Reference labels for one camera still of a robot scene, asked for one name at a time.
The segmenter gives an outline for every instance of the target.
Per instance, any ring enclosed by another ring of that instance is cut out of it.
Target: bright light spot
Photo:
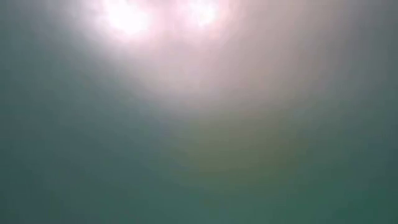
[[[216,21],[218,8],[211,2],[195,1],[190,4],[190,14],[193,21],[203,27]]]
[[[130,1],[104,1],[104,13],[111,28],[129,37],[149,29],[149,14]]]

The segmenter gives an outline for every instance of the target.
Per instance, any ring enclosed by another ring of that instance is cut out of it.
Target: green water
[[[353,2],[337,48],[303,45],[339,59],[317,87],[200,118],[122,85],[57,10],[1,3],[0,223],[397,223],[397,19]]]

